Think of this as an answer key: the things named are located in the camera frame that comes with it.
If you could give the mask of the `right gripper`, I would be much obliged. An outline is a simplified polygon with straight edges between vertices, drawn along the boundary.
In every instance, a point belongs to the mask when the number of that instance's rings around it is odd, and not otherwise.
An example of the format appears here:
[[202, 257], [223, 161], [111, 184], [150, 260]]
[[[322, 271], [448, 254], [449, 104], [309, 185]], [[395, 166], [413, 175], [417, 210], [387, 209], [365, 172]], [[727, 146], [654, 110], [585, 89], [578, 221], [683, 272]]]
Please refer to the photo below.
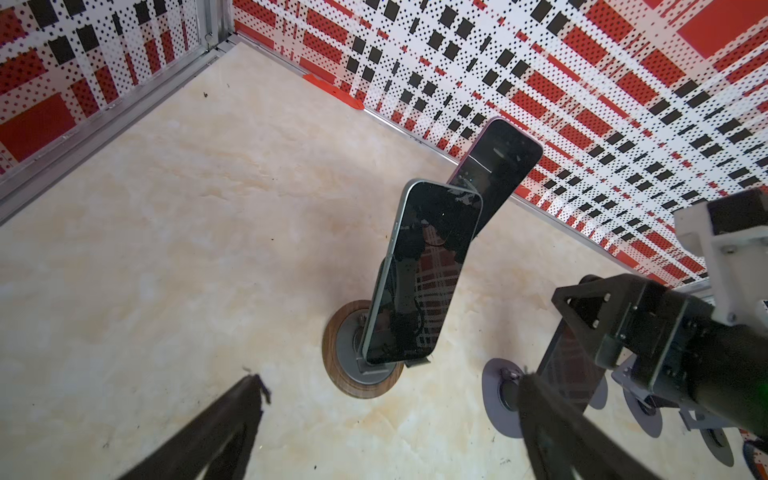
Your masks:
[[632, 274], [559, 287], [552, 303], [597, 366], [613, 370], [629, 350], [639, 387], [766, 437], [765, 333], [723, 325], [705, 301]]

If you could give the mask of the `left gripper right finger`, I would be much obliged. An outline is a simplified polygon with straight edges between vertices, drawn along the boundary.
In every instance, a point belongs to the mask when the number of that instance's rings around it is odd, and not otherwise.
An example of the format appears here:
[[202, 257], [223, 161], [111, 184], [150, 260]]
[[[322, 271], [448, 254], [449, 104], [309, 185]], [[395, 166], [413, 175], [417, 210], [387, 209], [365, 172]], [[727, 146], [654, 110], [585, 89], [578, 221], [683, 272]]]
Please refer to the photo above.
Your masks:
[[537, 479], [655, 479], [536, 374], [521, 377], [523, 440]]

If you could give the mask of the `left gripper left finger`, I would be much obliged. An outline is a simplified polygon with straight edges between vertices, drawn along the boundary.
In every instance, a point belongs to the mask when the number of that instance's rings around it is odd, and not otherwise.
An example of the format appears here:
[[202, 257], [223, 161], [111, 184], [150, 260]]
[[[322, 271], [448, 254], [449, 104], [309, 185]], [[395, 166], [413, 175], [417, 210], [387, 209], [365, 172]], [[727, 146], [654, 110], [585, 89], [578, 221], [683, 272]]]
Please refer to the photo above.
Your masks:
[[124, 479], [243, 479], [270, 391], [243, 377]]

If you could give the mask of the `black phone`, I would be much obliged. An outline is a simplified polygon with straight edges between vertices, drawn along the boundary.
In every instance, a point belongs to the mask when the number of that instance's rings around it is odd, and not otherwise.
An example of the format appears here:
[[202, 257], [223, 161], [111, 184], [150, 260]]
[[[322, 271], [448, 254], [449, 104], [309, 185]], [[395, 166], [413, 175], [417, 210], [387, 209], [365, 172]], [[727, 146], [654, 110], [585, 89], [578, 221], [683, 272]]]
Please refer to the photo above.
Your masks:
[[448, 184], [477, 192], [483, 207], [478, 235], [543, 157], [543, 147], [504, 118], [493, 118], [460, 161]]
[[413, 179], [404, 187], [364, 329], [370, 365], [435, 350], [483, 207], [470, 189]]
[[573, 331], [561, 320], [537, 374], [580, 412], [602, 410], [608, 400], [606, 370], [586, 354]]

